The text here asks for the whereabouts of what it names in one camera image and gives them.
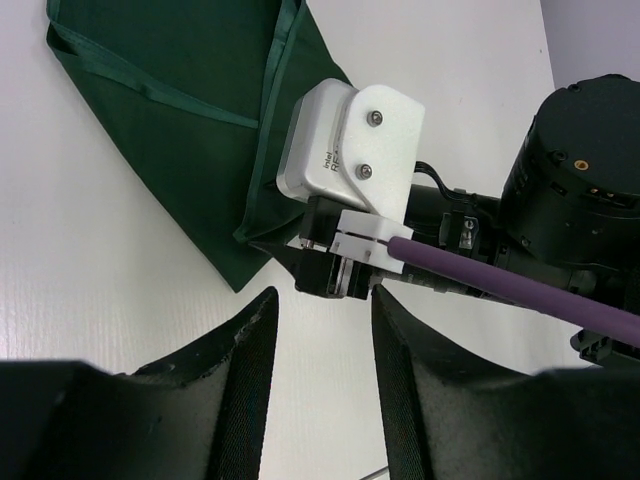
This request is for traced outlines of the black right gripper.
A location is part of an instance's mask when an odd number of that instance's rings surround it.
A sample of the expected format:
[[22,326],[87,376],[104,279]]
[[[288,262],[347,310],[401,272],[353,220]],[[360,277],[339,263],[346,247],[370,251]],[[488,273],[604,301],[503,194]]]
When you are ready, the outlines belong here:
[[383,279],[425,286],[471,297],[471,286],[410,265],[388,251],[393,238],[490,262],[499,234],[495,228],[499,200],[454,190],[414,185],[405,224],[362,212],[338,200],[309,199],[302,220],[302,247],[252,241],[249,245],[274,259],[294,278],[295,288],[321,298],[365,300]]

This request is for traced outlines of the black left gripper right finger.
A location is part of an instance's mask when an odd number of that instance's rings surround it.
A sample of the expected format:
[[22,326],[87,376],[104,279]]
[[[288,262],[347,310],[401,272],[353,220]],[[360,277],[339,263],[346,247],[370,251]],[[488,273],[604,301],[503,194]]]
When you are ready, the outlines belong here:
[[520,373],[371,297],[377,383],[394,479],[635,479],[639,373]]

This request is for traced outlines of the dark green cloth napkin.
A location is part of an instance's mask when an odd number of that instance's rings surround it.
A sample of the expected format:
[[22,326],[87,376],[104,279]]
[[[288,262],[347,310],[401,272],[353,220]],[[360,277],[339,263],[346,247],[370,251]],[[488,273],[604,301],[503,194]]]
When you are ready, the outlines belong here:
[[276,176],[296,102],[345,75],[303,1],[50,1],[46,41],[144,185],[242,290],[303,207]]

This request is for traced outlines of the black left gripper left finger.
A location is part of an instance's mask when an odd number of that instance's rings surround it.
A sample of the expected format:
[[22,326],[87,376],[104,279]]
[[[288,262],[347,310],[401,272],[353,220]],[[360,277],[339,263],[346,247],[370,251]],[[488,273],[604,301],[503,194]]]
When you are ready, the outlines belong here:
[[5,479],[255,479],[278,329],[267,288],[132,374],[81,361],[1,365]]

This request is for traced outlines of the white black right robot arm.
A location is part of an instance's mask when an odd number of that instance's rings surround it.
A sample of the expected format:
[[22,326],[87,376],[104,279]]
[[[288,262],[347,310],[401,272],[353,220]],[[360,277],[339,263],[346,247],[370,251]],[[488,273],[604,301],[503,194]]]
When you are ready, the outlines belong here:
[[556,90],[540,106],[497,197],[414,186],[406,225],[422,244],[488,272],[556,289],[600,319],[570,343],[600,367],[635,367],[622,312],[639,310],[639,84],[618,74]]

